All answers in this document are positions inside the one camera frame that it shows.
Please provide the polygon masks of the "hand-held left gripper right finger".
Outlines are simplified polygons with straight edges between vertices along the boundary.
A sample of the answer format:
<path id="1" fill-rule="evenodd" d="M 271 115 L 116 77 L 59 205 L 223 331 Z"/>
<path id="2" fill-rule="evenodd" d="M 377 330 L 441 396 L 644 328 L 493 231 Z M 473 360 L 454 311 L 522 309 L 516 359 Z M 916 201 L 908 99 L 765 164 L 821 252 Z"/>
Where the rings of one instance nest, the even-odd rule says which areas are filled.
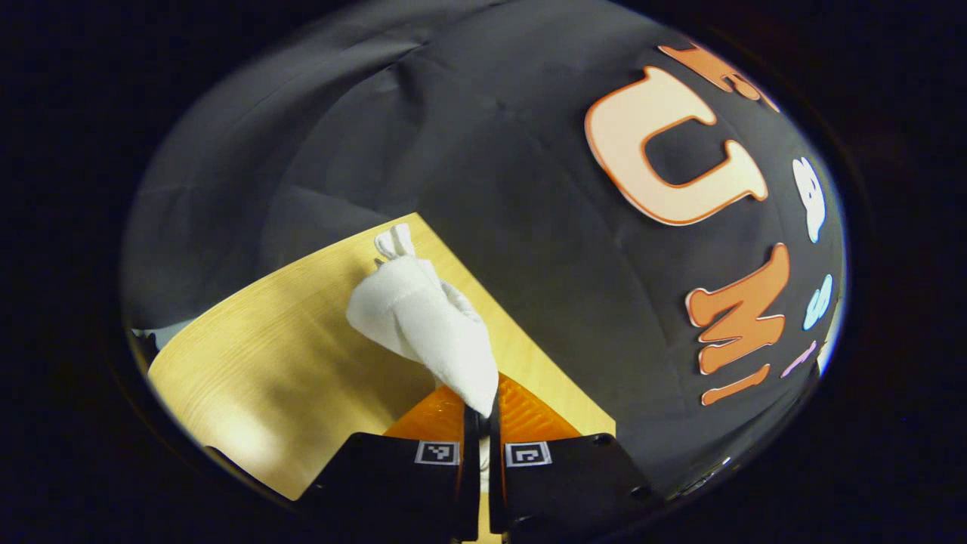
<path id="1" fill-rule="evenodd" d="M 505 541 L 614 541 L 666 506 L 614 434 L 580 433 L 506 375 L 488 426 L 490 529 Z"/>

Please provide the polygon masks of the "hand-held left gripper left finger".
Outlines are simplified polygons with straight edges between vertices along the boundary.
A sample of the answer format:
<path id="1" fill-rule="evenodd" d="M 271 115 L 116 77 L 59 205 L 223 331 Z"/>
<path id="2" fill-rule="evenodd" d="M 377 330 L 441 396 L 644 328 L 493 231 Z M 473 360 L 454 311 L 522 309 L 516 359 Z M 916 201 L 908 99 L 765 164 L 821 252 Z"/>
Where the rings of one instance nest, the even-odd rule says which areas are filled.
<path id="1" fill-rule="evenodd" d="M 327 543 L 462 543 L 479 536 L 476 411 L 446 386 L 382 434 L 356 431 L 299 499 Z"/>

